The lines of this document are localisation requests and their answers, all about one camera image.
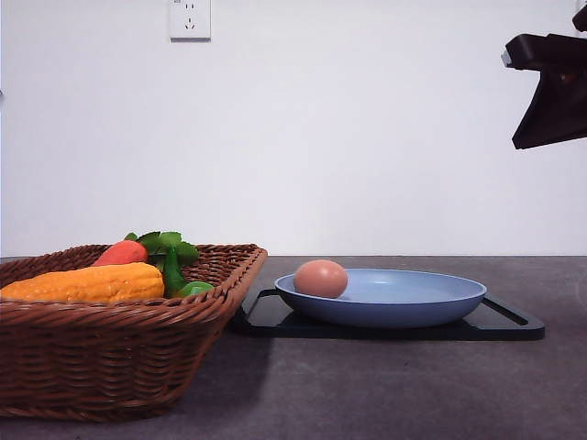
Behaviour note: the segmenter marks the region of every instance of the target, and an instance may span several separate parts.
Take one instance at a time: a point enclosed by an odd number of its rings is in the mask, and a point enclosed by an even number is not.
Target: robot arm
[[[587,6],[573,23],[587,30]],[[505,67],[540,72],[512,139],[517,149],[587,137],[587,39],[522,34],[505,45],[502,60]]]

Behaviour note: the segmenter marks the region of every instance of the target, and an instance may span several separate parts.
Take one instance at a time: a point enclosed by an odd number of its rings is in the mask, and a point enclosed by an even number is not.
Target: gray countertop
[[[269,257],[251,292],[309,260]],[[173,411],[129,423],[0,419],[0,439],[587,439],[587,257],[339,257],[485,284],[538,341],[256,338],[226,330]]]

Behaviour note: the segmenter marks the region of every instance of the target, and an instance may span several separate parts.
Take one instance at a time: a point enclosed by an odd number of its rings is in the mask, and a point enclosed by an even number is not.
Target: orange vegetable
[[[147,263],[114,264],[47,272],[15,281],[0,289],[0,297],[26,301],[111,303],[160,298],[161,272]]]
[[[139,242],[122,240],[105,250],[92,266],[147,262],[148,257],[147,249]]]

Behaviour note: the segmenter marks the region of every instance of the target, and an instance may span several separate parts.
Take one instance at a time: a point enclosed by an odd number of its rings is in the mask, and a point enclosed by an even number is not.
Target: green leaf
[[[169,251],[171,248],[177,247],[182,242],[182,235],[179,232],[163,232],[159,236],[159,243],[162,248]]]
[[[140,236],[137,241],[147,249],[147,252],[153,254],[161,247],[160,233],[159,231],[149,232]]]
[[[179,243],[175,247],[175,250],[177,251],[177,259],[179,260],[181,266],[189,266],[190,264],[194,263],[198,257],[200,257],[198,249],[196,249],[194,245],[188,243],[187,241],[182,241]]]

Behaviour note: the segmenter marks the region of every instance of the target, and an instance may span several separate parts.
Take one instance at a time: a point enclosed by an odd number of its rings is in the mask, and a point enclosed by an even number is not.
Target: toy vegetable
[[[92,266],[147,262],[148,258],[147,249],[139,242],[122,240],[105,250]]]
[[[214,286],[202,281],[187,282],[180,271],[180,264],[177,259],[175,247],[167,251],[165,265],[163,267],[163,278],[165,280],[165,296],[167,298],[184,297],[197,295],[214,289]]]
[[[47,272],[15,281],[0,296],[11,300],[111,303],[161,297],[160,271],[147,263]]]

